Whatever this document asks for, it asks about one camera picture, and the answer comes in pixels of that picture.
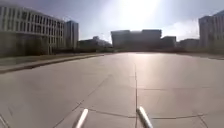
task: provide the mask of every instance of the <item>distant building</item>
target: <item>distant building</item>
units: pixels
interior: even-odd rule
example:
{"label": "distant building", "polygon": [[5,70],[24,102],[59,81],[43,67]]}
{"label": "distant building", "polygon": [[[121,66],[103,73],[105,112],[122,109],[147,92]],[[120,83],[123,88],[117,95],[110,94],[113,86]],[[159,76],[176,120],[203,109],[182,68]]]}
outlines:
{"label": "distant building", "polygon": [[177,37],[176,36],[165,36],[161,39],[161,47],[173,48],[177,47]]}
{"label": "distant building", "polygon": [[130,31],[120,30],[111,32],[112,44],[114,48],[123,48],[130,41]]}
{"label": "distant building", "polygon": [[199,39],[185,39],[179,42],[180,47],[186,51],[198,51],[199,48]]}
{"label": "distant building", "polygon": [[112,48],[112,45],[98,36],[94,36],[93,39],[80,40],[77,45],[79,52],[96,52],[105,48]]}
{"label": "distant building", "polygon": [[199,47],[208,51],[214,51],[214,42],[224,40],[224,11],[213,16],[200,18],[199,28]]}
{"label": "distant building", "polygon": [[52,54],[52,49],[75,48],[78,24],[1,1],[0,38],[0,55],[32,52],[35,48],[31,49],[31,44],[34,47],[41,44],[40,54]]}
{"label": "distant building", "polygon": [[112,31],[113,47],[123,51],[150,51],[160,41],[161,30]]}

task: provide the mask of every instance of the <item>multi-story building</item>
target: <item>multi-story building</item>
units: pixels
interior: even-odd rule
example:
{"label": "multi-story building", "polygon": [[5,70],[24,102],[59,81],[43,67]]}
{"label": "multi-story building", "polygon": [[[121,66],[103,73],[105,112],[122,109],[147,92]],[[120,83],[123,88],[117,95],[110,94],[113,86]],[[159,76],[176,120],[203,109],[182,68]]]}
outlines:
{"label": "multi-story building", "polygon": [[205,50],[215,50],[215,43],[224,40],[224,11],[199,19],[200,44]]}
{"label": "multi-story building", "polygon": [[75,48],[77,41],[77,23],[0,2],[0,54],[27,51],[30,47],[24,45],[29,44],[39,45],[42,54],[51,54],[53,49]]}
{"label": "multi-story building", "polygon": [[116,49],[124,51],[150,51],[160,42],[161,30],[112,31],[112,42]]}

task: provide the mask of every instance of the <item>road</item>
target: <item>road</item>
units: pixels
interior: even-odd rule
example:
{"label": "road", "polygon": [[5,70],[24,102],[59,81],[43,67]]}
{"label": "road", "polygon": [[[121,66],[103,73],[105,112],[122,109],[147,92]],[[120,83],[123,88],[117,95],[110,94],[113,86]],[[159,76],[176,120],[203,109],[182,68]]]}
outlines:
{"label": "road", "polygon": [[122,53],[0,75],[0,114],[11,128],[223,128],[224,61]]}

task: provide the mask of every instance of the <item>window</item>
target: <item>window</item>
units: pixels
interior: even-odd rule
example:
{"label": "window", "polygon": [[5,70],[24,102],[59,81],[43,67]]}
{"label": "window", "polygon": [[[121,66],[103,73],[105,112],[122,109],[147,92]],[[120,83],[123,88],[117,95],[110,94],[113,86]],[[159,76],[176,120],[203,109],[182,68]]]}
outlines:
{"label": "window", "polygon": [[48,28],[48,34],[51,35],[51,28]]}
{"label": "window", "polygon": [[20,19],[20,11],[17,12],[17,19]]}
{"label": "window", "polygon": [[42,17],[40,16],[40,24],[42,24]]}
{"label": "window", "polygon": [[33,24],[31,25],[31,32],[33,32]]}
{"label": "window", "polygon": [[19,22],[16,21],[16,31],[19,31]]}
{"label": "window", "polygon": [[27,31],[27,32],[30,31],[30,23],[27,24],[27,29],[26,29],[26,31]]}
{"label": "window", "polygon": [[28,14],[28,21],[30,21],[30,13]]}
{"label": "window", "polygon": [[31,16],[31,22],[34,22],[34,15]]}
{"label": "window", "polygon": [[23,31],[23,22],[20,22],[20,31]]}
{"label": "window", "polygon": [[60,22],[57,22],[57,28],[60,28]]}
{"label": "window", "polygon": [[13,30],[13,29],[14,29],[14,21],[11,20],[11,30]]}
{"label": "window", "polygon": [[2,28],[5,28],[5,19],[2,20]]}
{"label": "window", "polygon": [[12,9],[11,9],[11,8],[9,8],[8,17],[11,17],[11,15],[12,15]]}
{"label": "window", "polygon": [[12,18],[14,18],[14,17],[15,17],[15,14],[16,14],[16,10],[15,10],[15,9],[13,9],[13,10],[12,10]]}
{"label": "window", "polygon": [[42,33],[45,34],[45,27],[42,28]]}
{"label": "window", "polygon": [[52,23],[52,21],[51,21],[51,19],[49,19],[49,25],[51,26],[51,23]]}
{"label": "window", "polygon": [[7,30],[11,30],[11,21],[10,20],[8,20],[8,22],[7,22]]}
{"label": "window", "polygon": [[6,16],[6,11],[7,11],[7,8],[6,7],[4,7],[4,17]]}
{"label": "window", "polygon": [[41,33],[41,26],[40,25],[37,26],[37,33]]}
{"label": "window", "polygon": [[37,15],[35,15],[35,23],[38,23]]}
{"label": "window", "polygon": [[26,20],[26,18],[27,18],[27,12],[22,12],[22,19]]}
{"label": "window", "polygon": [[37,15],[37,23],[40,23],[40,16]]}
{"label": "window", "polygon": [[2,15],[2,7],[0,6],[0,16]]}
{"label": "window", "polygon": [[45,25],[45,18],[43,17],[43,24]]}
{"label": "window", "polygon": [[26,31],[26,23],[23,22],[23,31]]}

